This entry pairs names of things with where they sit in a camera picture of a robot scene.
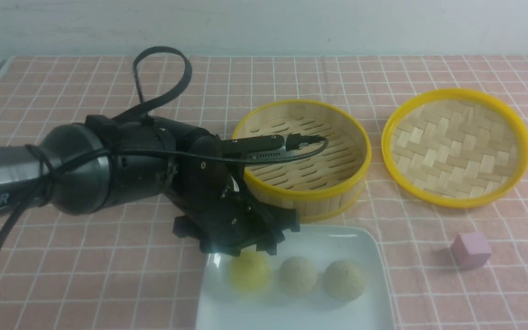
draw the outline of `pink block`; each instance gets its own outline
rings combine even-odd
[[[457,235],[451,245],[451,252],[459,267],[469,269],[484,266],[492,254],[492,249],[486,236],[476,231]]]

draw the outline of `white plate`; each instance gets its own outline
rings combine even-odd
[[[228,284],[229,256],[209,256],[196,330],[394,330],[384,267],[372,235],[360,228],[301,225],[301,232],[287,231],[285,236],[277,255],[268,257],[272,280],[253,297],[237,295]],[[320,284],[305,299],[285,296],[277,285],[277,271],[283,261],[296,255],[312,261],[320,274],[333,261],[359,263],[366,279],[364,294],[351,303],[337,303]]]

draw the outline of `black cable loop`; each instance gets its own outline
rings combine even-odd
[[[46,169],[48,169],[48,181],[50,184],[50,189],[44,201],[42,201],[42,203],[40,203],[39,205],[40,207],[42,207],[50,203],[50,200],[52,200],[52,192],[54,192],[54,188],[58,179],[58,174],[52,163],[50,163],[50,159],[48,159],[48,156],[46,156],[46,154],[42,151],[42,149],[40,149],[40,147],[35,146],[33,144],[25,144],[24,147],[32,154],[32,156],[34,156],[36,159],[38,159],[38,161],[40,161],[40,177],[44,176],[44,167],[42,165],[46,165]]]
[[[156,98],[153,98],[151,100],[144,101],[144,94],[142,93],[142,86],[140,83],[140,77],[138,74],[138,64],[140,62],[147,58],[150,55],[153,54],[175,54],[182,58],[182,61],[185,63],[185,70],[182,73],[182,78],[180,81],[168,92],[165,94],[162,94],[161,96],[158,96]],[[180,52],[179,50],[172,48],[172,47],[166,47],[166,46],[155,46],[148,48],[147,50],[144,50],[141,52],[136,59],[134,59],[133,63],[133,74],[134,74],[134,81],[136,82],[136,90],[138,92],[138,98],[140,100],[140,104],[131,107],[130,109],[124,111],[123,113],[120,113],[119,115],[116,115],[112,119],[116,123],[125,123],[128,121],[138,121],[144,117],[147,113],[150,111],[164,106],[165,104],[171,102],[172,100],[178,98],[182,92],[187,89],[188,85],[191,83],[191,76],[193,75],[193,67],[191,65],[191,62],[187,59],[187,57]]]

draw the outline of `beige dough ball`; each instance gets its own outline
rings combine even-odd
[[[291,257],[280,266],[280,288],[292,297],[306,297],[317,286],[319,272],[303,257]]]
[[[332,298],[349,303],[364,292],[364,273],[351,261],[335,261],[325,270],[323,286]]]

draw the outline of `steamer basket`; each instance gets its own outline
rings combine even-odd
[[[252,111],[237,125],[233,138],[294,133],[320,134],[329,139],[329,146],[309,159],[246,168],[248,187],[264,203],[297,209],[302,223],[339,215],[365,187],[372,156],[366,132],[356,119],[331,105],[283,100]],[[299,153],[318,147],[307,146]]]
[[[475,90],[434,90],[409,100],[390,117],[382,139],[394,180],[446,207],[497,200],[528,167],[528,132],[519,116]]]

